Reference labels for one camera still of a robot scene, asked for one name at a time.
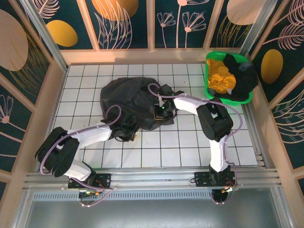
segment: clothes pile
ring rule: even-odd
[[[207,59],[209,67],[208,92],[231,101],[245,101],[257,86],[257,73],[249,62],[238,63],[226,54],[223,61]]]

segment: decorative wall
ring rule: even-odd
[[[85,0],[100,49],[148,48],[146,0]]]
[[[0,76],[36,103],[49,61],[8,1],[0,4]]]
[[[12,171],[31,114],[0,85],[0,170]]]
[[[304,3],[290,0],[253,59],[270,102],[304,67]]]
[[[156,0],[155,48],[202,48],[215,1]]]
[[[225,0],[210,48],[240,48],[265,0]]]
[[[59,49],[93,49],[76,0],[33,0]]]
[[[272,113],[292,167],[304,166],[304,81],[277,104]]]

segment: floor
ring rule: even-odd
[[[100,122],[100,91],[120,77],[151,77],[161,85],[199,98],[204,94],[204,64],[71,66],[60,99],[54,127],[82,129]],[[241,106],[243,126],[228,142],[227,158],[236,165],[257,166],[257,159]],[[239,119],[231,114],[233,129]],[[154,131],[139,131],[134,142],[114,139],[79,150],[75,157],[93,168],[197,167],[210,163],[209,140],[197,116],[179,111],[175,124]]]

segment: cable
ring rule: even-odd
[[[199,98],[197,98],[197,97],[190,96],[190,95],[186,95],[186,94],[184,94],[184,95],[173,95],[173,96],[162,96],[162,95],[159,95],[159,94],[156,94],[155,92],[153,92],[153,91],[151,90],[151,88],[150,88],[151,86],[156,86],[157,88],[160,88],[160,87],[159,87],[156,83],[150,83],[150,84],[148,85],[148,90],[149,90],[150,93],[153,94],[154,96],[157,96],[157,97],[160,97],[160,98],[179,98],[179,97],[184,98],[184,97],[188,97],[188,98],[192,98],[192,99],[197,100],[197,101],[206,102],[206,103],[211,103],[211,104],[214,104],[214,105],[221,105],[221,106],[223,106],[223,107],[225,107],[225,108],[229,108],[230,110],[232,110],[232,111],[238,116],[239,121],[240,121],[239,127],[238,127],[235,131],[231,132],[231,133],[225,138],[225,140],[224,140],[224,142],[223,142],[223,158],[224,158],[224,161],[227,162],[229,165],[233,165],[233,167],[234,167],[234,174],[235,174],[235,185],[237,185],[237,184],[238,184],[238,182],[237,182],[237,181],[238,181],[238,177],[237,177],[236,165],[235,165],[234,162],[229,162],[229,161],[227,160],[227,158],[226,158],[227,140],[228,140],[231,136],[233,136],[234,134],[236,134],[239,130],[241,130],[242,125],[243,125],[243,119],[242,119],[241,115],[237,112],[237,110],[235,110],[235,109],[232,108],[231,106],[229,106],[229,105],[227,105],[227,104],[223,104],[223,103],[221,103],[221,102],[211,101],[211,100],[206,100],[206,99],[199,99]]]
[[[107,123],[107,124],[91,126],[91,127],[87,127],[87,128],[81,129],[81,130],[79,130],[79,131],[72,132],[72,133],[70,133],[70,134],[67,134],[67,135],[61,137],[56,143],[54,143],[54,144],[51,146],[51,148],[48,150],[48,152],[46,153],[46,155],[44,156],[44,158],[42,159],[42,161],[41,161],[41,164],[40,164],[40,172],[41,172],[41,174],[42,174],[42,175],[47,175],[47,174],[50,174],[50,173],[51,173],[51,172],[44,172],[44,171],[43,171],[44,163],[46,162],[48,156],[51,154],[51,152],[53,151],[53,149],[55,149],[55,147],[56,147],[59,143],[61,143],[63,140],[65,140],[66,138],[68,138],[68,137],[70,137],[70,136],[72,136],[72,135],[75,135],[75,134],[80,134],[80,133],[82,133],[82,132],[86,132],[86,131],[92,130],[92,129],[94,129],[94,128],[110,126],[110,125],[116,123],[116,122],[118,121],[118,119],[120,118],[121,114],[122,114],[122,109],[121,109],[120,106],[118,106],[118,105],[116,105],[116,104],[110,106],[110,107],[108,108],[108,110],[106,111],[106,113],[105,113],[105,117],[107,117],[109,111],[110,111],[112,108],[114,108],[114,107],[117,107],[117,108],[119,109],[119,115],[117,116],[117,118],[116,118],[114,121],[112,121],[112,122],[110,122],[110,123]]]

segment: white tile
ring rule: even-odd
[[[96,76],[83,77],[80,88],[95,88],[96,80],[97,80]]]
[[[142,132],[143,148],[160,148],[160,132]]]
[[[84,159],[85,150],[78,150],[74,156],[76,161],[82,162]]]
[[[104,118],[102,116],[91,116],[90,118],[90,125],[89,126],[93,126],[96,124],[104,124],[101,122],[101,120],[103,120]]]
[[[104,150],[102,168],[120,168],[122,165],[122,150]]]
[[[226,158],[228,162],[233,162],[235,165],[239,165],[237,150],[235,147],[228,147],[226,152]]]
[[[128,65],[114,65],[113,75],[128,75]]]
[[[93,101],[100,101],[101,90],[102,90],[102,88],[96,88],[95,89]]]
[[[103,88],[112,81],[112,76],[98,76],[96,88]]]
[[[142,132],[135,134],[134,141],[124,142],[123,149],[140,149],[142,147]]]
[[[174,75],[188,75],[187,64],[173,64]]]
[[[200,154],[198,148],[180,149],[181,166],[200,166]]]
[[[143,75],[158,75],[157,64],[144,64]]]
[[[84,71],[84,65],[80,66],[70,66],[70,70],[68,72],[69,76],[82,76],[82,73]]]
[[[129,65],[128,75],[143,75],[143,65]]]
[[[161,131],[161,148],[179,148],[179,136],[176,132]]]
[[[202,130],[199,117],[197,115],[194,115],[194,119],[195,119],[196,130]]]
[[[161,126],[161,131],[177,131],[177,121],[174,119],[174,124]]]
[[[64,89],[61,97],[61,102],[77,101],[79,89]]]
[[[58,109],[58,116],[73,115],[75,110],[76,102],[60,102]]]
[[[232,108],[234,108],[238,113],[242,114],[243,112],[243,108],[241,105],[238,106],[232,106]],[[234,114],[234,112],[231,109],[228,109],[228,113],[229,114]]]
[[[205,81],[203,75],[189,75],[190,86],[193,87],[204,87]]]
[[[181,158],[179,149],[162,149],[161,150],[162,167],[180,167]]]
[[[191,87],[191,95],[200,99],[209,100],[203,87]]]
[[[123,78],[123,77],[127,77],[127,75],[126,76],[113,76],[112,81],[117,80],[119,78]]]
[[[145,75],[143,77],[146,77],[146,78],[153,78],[155,79],[157,82],[158,82],[158,76],[157,75]]]
[[[179,131],[180,147],[198,147],[195,131]]]
[[[160,167],[160,166],[161,166],[160,149],[142,150],[142,167]]]
[[[123,150],[123,168],[141,167],[142,150],[141,149],[124,149]]]
[[[93,101],[95,89],[80,89],[77,101]]]
[[[114,65],[100,65],[98,76],[112,76]]]
[[[183,91],[186,95],[191,95],[190,87],[175,87],[174,88],[175,92],[177,92],[179,90]]]
[[[83,76],[97,76],[99,65],[86,65]]]
[[[71,116],[58,116],[56,117],[54,128],[62,127],[65,130],[71,129],[73,117]]]
[[[93,102],[92,112],[91,115],[98,115],[101,116],[103,114],[100,103],[99,102]]]
[[[93,102],[77,102],[74,115],[91,115]]]
[[[188,75],[174,75],[174,87],[189,87]]]
[[[74,116],[72,121],[72,129],[83,129],[89,126],[90,117],[89,116]]]
[[[159,75],[158,83],[163,86],[167,84],[171,88],[174,88],[173,75]]]
[[[203,131],[197,131],[199,147],[210,147],[210,140]]]
[[[105,149],[122,149],[123,142],[119,142],[116,139],[110,139],[104,142]]]
[[[66,80],[65,89],[78,89],[80,87],[82,77],[68,77]]]
[[[237,147],[240,165],[257,165],[257,159],[252,147]]]
[[[203,69],[203,74],[205,74],[205,72],[206,72],[206,64],[202,63],[201,64],[201,68]]]
[[[172,64],[159,64],[158,65],[158,75],[172,75]]]
[[[178,115],[177,121],[178,121],[179,131],[195,130],[195,122],[193,115]]]
[[[248,130],[240,130],[234,136],[236,147],[238,146],[252,146]]]
[[[209,166],[211,161],[211,150],[210,148],[199,148],[200,165]]]
[[[100,142],[96,142],[96,143],[93,143],[91,145],[88,145],[86,147],[86,149],[103,149],[104,148],[104,144],[105,142],[104,141],[100,141]]]
[[[93,169],[100,169],[103,160],[103,150],[85,150],[84,162]]]
[[[189,75],[202,75],[203,74],[201,64],[187,64],[187,66],[188,66]]]
[[[235,115],[231,114],[230,117],[231,117],[231,119],[233,121],[233,127],[232,127],[232,129],[235,130],[235,129],[237,129],[239,127],[239,124],[240,124],[239,117],[236,114]],[[242,128],[241,129],[248,129],[246,120],[244,118],[244,115],[241,114],[241,117],[242,117],[242,120],[243,120],[243,124],[242,124]]]

